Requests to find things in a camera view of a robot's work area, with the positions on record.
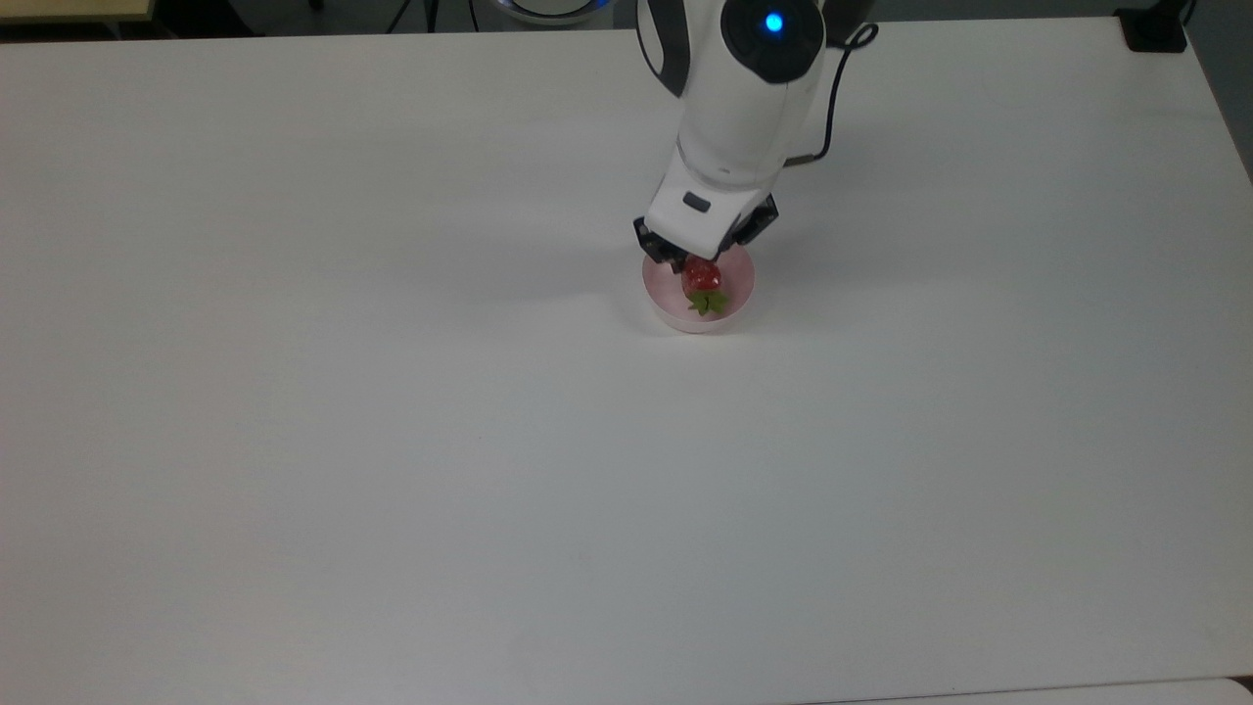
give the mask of wooden surface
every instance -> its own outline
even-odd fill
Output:
[[[632,33],[0,46],[0,96],[5,705],[1253,671],[1253,189],[1190,51],[885,26],[715,336],[644,297]]]
[[[0,0],[0,24],[108,23],[152,19],[155,0]]]

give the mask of black cable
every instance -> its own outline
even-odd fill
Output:
[[[833,46],[843,49],[845,54],[840,56],[840,65],[836,68],[836,78],[831,80],[831,98],[827,101],[827,131],[826,136],[822,138],[822,149],[817,154],[802,154],[799,157],[792,157],[783,162],[784,167],[796,167],[798,164],[808,164],[809,162],[817,162],[818,159],[827,155],[831,149],[831,125],[836,116],[836,94],[840,91],[840,79],[845,75],[845,64],[848,63],[848,56],[858,50],[865,49],[875,38],[878,36],[878,25],[870,23],[862,25],[856,33],[853,33],[852,39],[848,44],[834,44]]]
[[[387,31],[385,31],[383,34],[391,34],[392,30],[396,29],[396,25],[400,24],[401,15],[403,15],[405,10],[408,9],[410,1],[411,0],[405,0],[405,3],[401,4],[400,10],[396,13],[396,16],[392,18],[392,24],[387,25]]]
[[[435,18],[440,14],[440,0],[431,0],[431,6],[426,10],[426,33],[435,31]]]

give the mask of small round dish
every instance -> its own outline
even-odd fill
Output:
[[[718,257],[722,270],[722,289],[727,294],[727,308],[722,313],[702,316],[690,308],[692,302],[683,294],[682,277],[669,263],[657,263],[644,257],[644,289],[653,302],[653,309],[665,324],[683,332],[713,332],[729,323],[753,293],[757,273],[748,250],[733,244]]]

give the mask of gray floor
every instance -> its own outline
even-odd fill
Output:
[[[322,11],[307,0],[231,0],[244,21],[268,35],[382,33],[402,0],[325,0]],[[469,0],[442,0],[437,31],[472,31]],[[487,0],[479,0],[482,8]],[[619,0],[615,25],[633,26],[634,0]],[[878,0],[876,21],[975,18],[1058,18],[1110,15],[1119,6],[1145,8],[1152,0]],[[424,5],[413,0],[397,33],[426,31]],[[1253,0],[1199,0],[1188,26],[1227,125],[1253,178]]]

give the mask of black stand leg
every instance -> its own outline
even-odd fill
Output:
[[[1180,54],[1188,48],[1179,13],[1188,0],[1162,0],[1148,10],[1123,8],[1114,16],[1123,24],[1123,38],[1131,51]]]

